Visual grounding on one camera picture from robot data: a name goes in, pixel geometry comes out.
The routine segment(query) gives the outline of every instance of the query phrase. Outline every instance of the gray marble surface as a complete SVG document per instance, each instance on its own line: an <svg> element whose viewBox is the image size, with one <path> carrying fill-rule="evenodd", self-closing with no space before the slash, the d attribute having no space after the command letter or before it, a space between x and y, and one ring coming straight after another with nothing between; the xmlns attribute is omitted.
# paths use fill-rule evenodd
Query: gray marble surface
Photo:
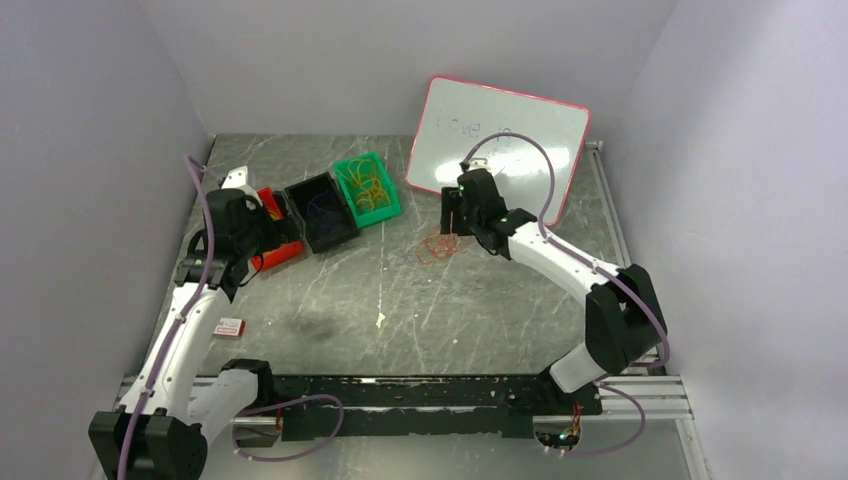
<svg viewBox="0 0 848 480"><path fill-rule="evenodd" d="M630 436L634 421L586 423L583 451L609 447ZM315 442L279 442L255 450L277 457ZM674 420L652 420L630 447L589 458L544 453L535 440L495 434L344 437L294 462L248 462L233 455L228 432L209 447L202 480L688 480L692 478Z"/></svg>
<svg viewBox="0 0 848 480"><path fill-rule="evenodd" d="M473 239L449 260L418 261L416 245L438 223L440 203L405 183L411 147L412 137L405 136L217 138L213 171L247 165L255 186L280 190L330 170L335 161L376 151L403 213L326 253L308 252L263 272L240 289L228 316L244 319L245 333L213 340L200 374L215 375L238 357L268 360L278 374L536 373L579 342L583 311L576 300L541 274L489 256ZM211 180L204 185L214 187ZM181 251L201 225L195 204ZM578 162L554 231L620 262L588 160ZM160 325L170 290L165 303Z"/></svg>

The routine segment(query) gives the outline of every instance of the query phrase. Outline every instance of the gray wall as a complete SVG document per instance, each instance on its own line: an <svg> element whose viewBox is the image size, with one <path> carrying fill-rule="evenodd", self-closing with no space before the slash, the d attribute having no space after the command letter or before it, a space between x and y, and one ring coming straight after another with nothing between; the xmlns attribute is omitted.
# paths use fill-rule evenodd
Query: gray wall
<svg viewBox="0 0 848 480"><path fill-rule="evenodd" d="M208 138L133 0L0 0L0 468L83 478L147 345Z"/></svg>
<svg viewBox="0 0 848 480"><path fill-rule="evenodd" d="M716 480L845 478L848 9L681 0L608 138Z"/></svg>
<svg viewBox="0 0 848 480"><path fill-rule="evenodd" d="M415 132L437 73L621 115L676 0L141 0L216 133Z"/></svg>

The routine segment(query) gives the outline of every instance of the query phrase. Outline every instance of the red container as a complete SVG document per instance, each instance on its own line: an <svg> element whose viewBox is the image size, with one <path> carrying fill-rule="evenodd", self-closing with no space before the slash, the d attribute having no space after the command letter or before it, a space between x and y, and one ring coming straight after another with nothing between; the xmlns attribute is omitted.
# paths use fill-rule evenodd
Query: red container
<svg viewBox="0 0 848 480"><path fill-rule="evenodd" d="M285 215L283 215L283 212L277 205L276 200L274 200L274 194L271 192L270 188L265 187L257 193L259 194L259 198L262 200L262 203L265 204L265 208L268 209L268 213L271 214L272 220L282 220L285 218ZM280 248L263 253L262 259L260 259L258 255L251 258L250 263L253 264L253 268L255 270L261 272L299 255L302 251L303 242L301 240L295 240L294 242L286 243Z"/></svg>

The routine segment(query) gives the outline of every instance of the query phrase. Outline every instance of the green container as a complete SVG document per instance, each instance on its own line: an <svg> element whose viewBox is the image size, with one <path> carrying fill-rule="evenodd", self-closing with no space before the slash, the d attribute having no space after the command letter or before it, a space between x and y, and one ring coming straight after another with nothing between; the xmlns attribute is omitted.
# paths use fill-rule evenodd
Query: green container
<svg viewBox="0 0 848 480"><path fill-rule="evenodd" d="M336 162L333 171L357 227L365 228L400 215L397 189L375 152Z"/></svg>

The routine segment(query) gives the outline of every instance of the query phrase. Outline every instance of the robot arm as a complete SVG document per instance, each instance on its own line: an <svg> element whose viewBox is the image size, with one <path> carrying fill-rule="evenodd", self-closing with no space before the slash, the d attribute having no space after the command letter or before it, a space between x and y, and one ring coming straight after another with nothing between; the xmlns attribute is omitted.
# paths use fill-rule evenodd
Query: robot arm
<svg viewBox="0 0 848 480"><path fill-rule="evenodd" d="M169 326L176 325L179 311L187 304L201 281L206 267L205 230L189 242L185 257L177 266L171 306L163 328L136 381L112 412L97 412L89 426L89 437L103 470L109 478L117 475L122 439L128 430L130 413L147 392L130 445L130 478L194 479L206 461L208 444L241 410L255 402L274 400L273 378L267 362L238 360L224 366L216 382L191 398L191 389L200 364L208 351L215 326L248 273L249 259L297 240L291 220L272 220L256 191L249 184L247 167L227 174L221 189L206 195L215 231L215 251L210 275L197 301L166 345ZM281 197L277 197L278 206ZM163 349L161 367L155 368ZM157 371L154 386L147 380Z"/></svg>
<svg viewBox="0 0 848 480"><path fill-rule="evenodd" d="M665 329L644 269L637 265L619 268L598 259L591 259L589 268L553 247L551 240L591 258L550 232L542 235L532 214L521 209L508 210L494 178L484 168L463 173L458 184L442 192L442 233L473 235L490 254L539 271L586 308L584 341L542 372L540 378L544 377L546 384L555 384L555 388L570 394L603 375L620 373L659 343L656 330L643 312L597 272L599 268L617 272L617 278L639 295ZM254 360L229 362L204 394L191 398L191 386L212 332L247 275L248 259L279 247L282 237L296 239L290 225L271 220L249 186L246 167L231 171L222 189L210 192L207 199L216 244L212 274L167 349L160 376L141 412L130 447L132 478L198 478L208 445L233 417L251 405L266 406L277 400L267 362ZM174 322L200 281L206 252L197 246L203 237L204 231L195 235L177 268L177 287L166 326ZM110 478L114 478L118 468L122 439L128 430L128 412L145 391L145 379L154 370L157 352L165 347L165 330L160 332L138 379L118 409L98 412L89 427L89 437Z"/></svg>
<svg viewBox="0 0 848 480"><path fill-rule="evenodd" d="M459 176L458 187L442 189L443 234L473 235L492 255L523 263L562 287L586 308L584 340L551 364L547 373L571 393L605 375L621 373L659 342L645 313L618 287L598 273L616 272L651 309L666 329L648 273L638 265L622 268L582 252L545 229L522 209L508 210L485 162L471 163ZM592 267L555 248L564 245Z"/></svg>

